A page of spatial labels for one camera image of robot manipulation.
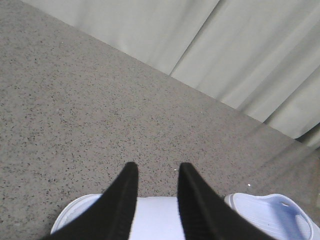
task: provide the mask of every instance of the curtain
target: curtain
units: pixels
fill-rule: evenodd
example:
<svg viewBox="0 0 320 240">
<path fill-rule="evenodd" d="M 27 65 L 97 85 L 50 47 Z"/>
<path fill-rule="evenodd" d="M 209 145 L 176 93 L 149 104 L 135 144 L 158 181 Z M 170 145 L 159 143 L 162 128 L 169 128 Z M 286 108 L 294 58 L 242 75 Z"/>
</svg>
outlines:
<svg viewBox="0 0 320 240">
<path fill-rule="evenodd" d="M 310 147 L 318 0 L 24 0 Z"/>
</svg>

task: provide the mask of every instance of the slipper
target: slipper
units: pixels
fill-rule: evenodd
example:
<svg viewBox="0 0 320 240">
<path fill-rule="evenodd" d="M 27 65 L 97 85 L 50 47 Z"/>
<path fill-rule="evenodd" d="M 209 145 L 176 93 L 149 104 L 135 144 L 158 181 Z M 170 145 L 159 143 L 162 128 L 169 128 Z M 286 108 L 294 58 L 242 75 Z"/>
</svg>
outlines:
<svg viewBox="0 0 320 240">
<path fill-rule="evenodd" d="M 252 225 L 278 240 L 320 240 L 320 228 L 290 198 L 281 194 L 234 193 L 224 201 Z"/>
<path fill-rule="evenodd" d="M 69 203 L 51 229 L 61 229 L 93 205 L 101 194 L 88 194 Z M 173 196 L 138 197 L 129 240 L 185 240 L 178 200 Z"/>
</svg>

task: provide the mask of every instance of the white sandal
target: white sandal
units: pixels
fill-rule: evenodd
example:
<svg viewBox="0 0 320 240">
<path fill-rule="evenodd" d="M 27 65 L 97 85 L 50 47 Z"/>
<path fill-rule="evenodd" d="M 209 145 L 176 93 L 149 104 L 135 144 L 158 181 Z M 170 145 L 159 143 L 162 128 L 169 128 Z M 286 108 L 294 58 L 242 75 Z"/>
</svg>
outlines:
<svg viewBox="0 0 320 240">
<path fill-rule="evenodd" d="M 234 193 L 224 201 L 261 231 L 278 240 L 320 240 L 320 228 L 290 198 L 281 194 Z"/>
</svg>

